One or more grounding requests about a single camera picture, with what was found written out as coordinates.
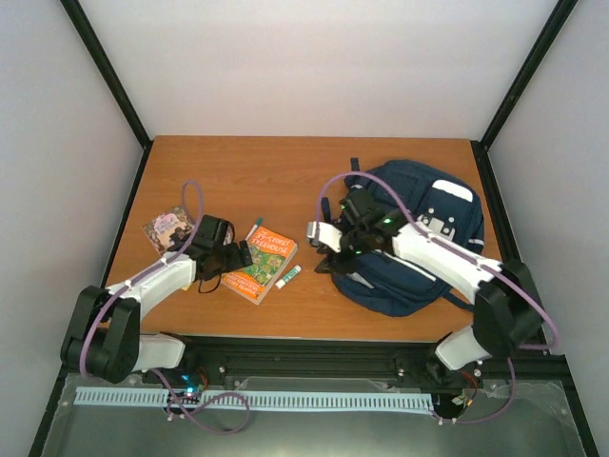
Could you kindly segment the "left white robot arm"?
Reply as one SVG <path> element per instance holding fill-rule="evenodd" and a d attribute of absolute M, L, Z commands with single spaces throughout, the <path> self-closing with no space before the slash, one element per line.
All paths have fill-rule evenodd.
<path fill-rule="evenodd" d="M 60 349 L 62 364 L 113 384 L 152 368 L 163 368 L 177 383 L 191 381 L 198 360 L 187 344 L 178 336 L 142 333 L 143 318 L 182 288 L 252 264 L 247 241 L 237 241 L 225 219 L 204 215 L 189 232 L 176 228 L 151 266 L 113 286 L 80 292 Z"/>

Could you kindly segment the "orange treehouse paperback book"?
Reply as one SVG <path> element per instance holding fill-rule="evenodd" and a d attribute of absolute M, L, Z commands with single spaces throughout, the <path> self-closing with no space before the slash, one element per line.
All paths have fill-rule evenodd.
<path fill-rule="evenodd" d="M 246 241 L 252 265 L 224 275 L 221 284 L 259 305 L 296 254 L 298 245 L 264 227 L 257 227 Z"/>

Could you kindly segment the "white green glue stick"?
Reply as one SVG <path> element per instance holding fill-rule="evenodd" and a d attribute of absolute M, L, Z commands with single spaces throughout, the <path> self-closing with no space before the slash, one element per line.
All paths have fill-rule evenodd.
<path fill-rule="evenodd" d="M 302 267 L 300 265 L 296 265 L 291 268 L 281 279 L 279 279 L 275 283 L 275 287 L 277 289 L 283 288 L 287 283 L 289 283 L 294 277 L 296 277 L 302 271 Z"/>

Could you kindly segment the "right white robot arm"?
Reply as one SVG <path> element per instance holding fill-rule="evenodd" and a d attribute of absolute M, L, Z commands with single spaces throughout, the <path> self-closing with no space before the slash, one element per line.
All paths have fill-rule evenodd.
<path fill-rule="evenodd" d="M 360 189 L 341 202 L 348 230 L 316 219 L 308 224 L 306 237 L 325 253 L 321 272 L 351 273 L 356 261 L 380 250 L 428 271 L 469 301 L 472 323 L 441 338 L 426 357 L 431 383 L 445 386 L 471 363 L 530 350 L 527 341 L 538 329 L 555 327 L 524 264 L 474 254 L 416 221 L 402 201 L 397 206 L 386 212 Z"/>

